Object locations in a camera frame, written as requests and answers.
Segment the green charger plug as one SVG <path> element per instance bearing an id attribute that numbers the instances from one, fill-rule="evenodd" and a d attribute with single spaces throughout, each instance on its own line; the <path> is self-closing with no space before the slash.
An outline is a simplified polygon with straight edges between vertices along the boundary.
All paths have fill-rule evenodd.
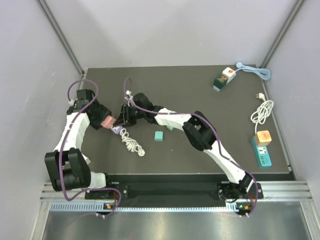
<path id="1" fill-rule="evenodd" d="M 167 125 L 166 128 L 167 128 L 168 130 L 170 130 L 170 131 L 173 131 L 173 130 L 175 129 L 174 127 L 172 127 L 172 126 L 170 126 L 170 125 Z"/>

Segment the teal charger plug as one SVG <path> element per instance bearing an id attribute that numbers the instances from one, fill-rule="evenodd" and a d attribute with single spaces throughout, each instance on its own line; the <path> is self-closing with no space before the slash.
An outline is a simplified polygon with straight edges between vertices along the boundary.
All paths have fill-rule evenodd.
<path id="1" fill-rule="evenodd" d="M 162 131 L 155 131 L 154 140 L 157 142 L 162 142 L 164 140 L 164 133 Z"/>

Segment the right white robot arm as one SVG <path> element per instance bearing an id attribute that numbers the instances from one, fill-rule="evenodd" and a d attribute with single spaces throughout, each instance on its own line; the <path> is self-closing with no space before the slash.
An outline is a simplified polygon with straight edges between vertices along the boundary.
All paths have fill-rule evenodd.
<path id="1" fill-rule="evenodd" d="M 150 124 L 172 127 L 185 133 L 188 141 L 196 150 L 207 154 L 223 170 L 233 185 L 233 192 L 239 198 L 245 198 L 257 187 L 255 177 L 232 158 L 223 147 L 213 125 L 199 112 L 175 112 L 163 106 L 154 105 L 143 93 L 132 96 L 129 90 L 124 92 L 127 104 L 121 106 L 121 112 L 115 126 L 134 126 L 137 120 L 144 119 Z"/>

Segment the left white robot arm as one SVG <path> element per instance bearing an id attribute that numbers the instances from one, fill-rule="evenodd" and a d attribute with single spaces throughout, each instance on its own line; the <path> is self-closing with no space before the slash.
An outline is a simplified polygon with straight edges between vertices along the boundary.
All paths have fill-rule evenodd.
<path id="1" fill-rule="evenodd" d="M 52 152 L 47 152 L 44 162 L 51 185 L 56 192 L 61 192 L 62 182 L 65 190 L 96 189 L 102 198 L 109 198 L 114 191 L 105 173 L 90 170 L 91 162 L 81 152 L 84 136 L 88 127 L 99 130 L 102 123 L 112 120 L 111 111 L 95 100 L 83 112 L 80 110 L 88 103 L 77 100 L 67 110 L 66 125 L 58 145 Z"/>

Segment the purple power strip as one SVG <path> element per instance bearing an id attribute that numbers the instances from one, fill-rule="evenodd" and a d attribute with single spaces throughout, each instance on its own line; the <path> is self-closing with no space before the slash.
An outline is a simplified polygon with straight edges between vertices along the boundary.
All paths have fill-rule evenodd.
<path id="1" fill-rule="evenodd" d="M 123 129 L 122 126 L 112 126 L 110 128 L 110 130 L 116 135 L 119 135 L 122 129 Z"/>

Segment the pink charger plug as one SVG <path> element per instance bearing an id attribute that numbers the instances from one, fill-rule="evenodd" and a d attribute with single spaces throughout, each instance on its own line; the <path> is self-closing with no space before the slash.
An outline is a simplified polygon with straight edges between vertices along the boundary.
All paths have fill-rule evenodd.
<path id="1" fill-rule="evenodd" d="M 106 129 L 110 129 L 114 123 L 116 122 L 116 119 L 112 115 L 108 115 L 102 122 L 101 126 Z"/>

